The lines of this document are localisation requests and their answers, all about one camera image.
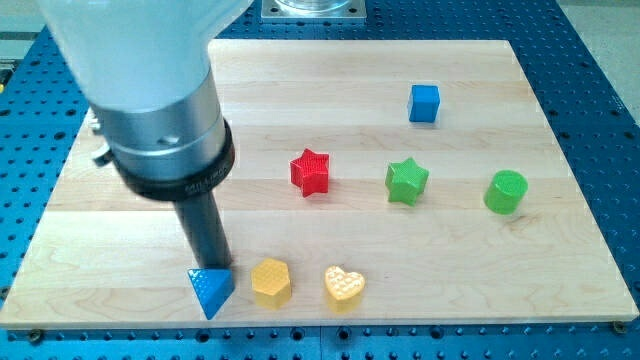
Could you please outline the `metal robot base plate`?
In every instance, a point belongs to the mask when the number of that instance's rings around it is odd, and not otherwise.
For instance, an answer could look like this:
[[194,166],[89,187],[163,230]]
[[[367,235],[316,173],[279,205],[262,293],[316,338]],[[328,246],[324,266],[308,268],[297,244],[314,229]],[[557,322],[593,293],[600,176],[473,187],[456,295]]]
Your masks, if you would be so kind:
[[364,21],[366,17],[365,0],[263,0],[261,2],[261,18],[267,21]]

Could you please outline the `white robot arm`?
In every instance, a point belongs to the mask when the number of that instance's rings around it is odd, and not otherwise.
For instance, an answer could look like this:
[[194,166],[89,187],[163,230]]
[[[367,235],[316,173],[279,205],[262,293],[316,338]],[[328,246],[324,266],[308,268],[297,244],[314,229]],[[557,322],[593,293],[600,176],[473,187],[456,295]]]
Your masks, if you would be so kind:
[[182,201],[234,162],[207,46],[249,0],[39,0],[113,163],[134,192]]

